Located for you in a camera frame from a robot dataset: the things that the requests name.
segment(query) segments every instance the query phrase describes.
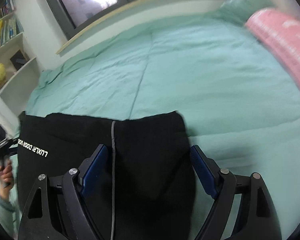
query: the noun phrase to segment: person's arm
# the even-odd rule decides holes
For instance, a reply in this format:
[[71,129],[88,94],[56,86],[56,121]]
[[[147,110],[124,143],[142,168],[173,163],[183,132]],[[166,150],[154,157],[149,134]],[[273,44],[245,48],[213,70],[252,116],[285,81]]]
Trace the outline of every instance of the person's arm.
[[[7,167],[3,171],[0,167],[0,224],[10,236],[13,236],[13,213],[15,212],[15,208],[9,202],[9,195],[14,185],[14,178],[11,161],[9,160],[7,164]],[[9,182],[10,185],[4,188],[3,182]]]

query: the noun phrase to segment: green bed sheet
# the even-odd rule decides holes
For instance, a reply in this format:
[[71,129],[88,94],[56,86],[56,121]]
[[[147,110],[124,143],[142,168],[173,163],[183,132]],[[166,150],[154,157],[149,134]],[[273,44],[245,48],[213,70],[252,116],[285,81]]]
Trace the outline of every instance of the green bed sheet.
[[[220,167],[263,176],[286,239],[300,223],[300,92],[242,26],[270,1],[244,2],[136,26],[43,72],[27,114],[124,120],[177,110],[191,143]],[[211,205],[198,181],[189,239]]]

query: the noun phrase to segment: black garment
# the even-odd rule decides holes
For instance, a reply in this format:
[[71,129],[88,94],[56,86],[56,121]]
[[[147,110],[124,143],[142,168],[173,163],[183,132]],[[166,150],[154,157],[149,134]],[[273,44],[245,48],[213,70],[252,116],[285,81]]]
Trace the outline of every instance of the black garment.
[[[41,173],[63,175],[91,156],[99,144],[111,148],[112,120],[50,114],[26,116],[18,146],[18,195],[24,207]],[[176,112],[116,121],[115,239],[188,238],[195,195],[189,142]],[[85,199],[104,239],[111,233],[111,156],[95,192]]]

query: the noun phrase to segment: pink pillow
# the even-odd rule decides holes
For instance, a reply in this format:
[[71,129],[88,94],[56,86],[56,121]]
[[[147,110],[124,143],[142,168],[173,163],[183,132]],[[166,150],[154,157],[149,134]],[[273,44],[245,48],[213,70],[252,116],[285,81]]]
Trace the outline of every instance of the pink pillow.
[[246,27],[286,66],[300,87],[300,22],[266,8],[252,15]]

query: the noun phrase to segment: blue gripper pad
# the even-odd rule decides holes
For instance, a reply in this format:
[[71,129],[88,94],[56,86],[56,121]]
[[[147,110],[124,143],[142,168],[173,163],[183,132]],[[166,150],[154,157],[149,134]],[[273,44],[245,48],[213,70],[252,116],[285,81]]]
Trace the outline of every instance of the blue gripper pad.
[[213,199],[216,199],[218,191],[215,188],[214,177],[194,146],[190,148],[190,160],[204,191]]
[[90,167],[87,169],[85,175],[83,176],[83,183],[81,189],[81,196],[87,197],[92,193],[94,186],[96,185],[96,180],[101,174],[104,166],[106,165],[106,160],[108,158],[108,149],[106,146],[103,146],[94,160],[91,162]]

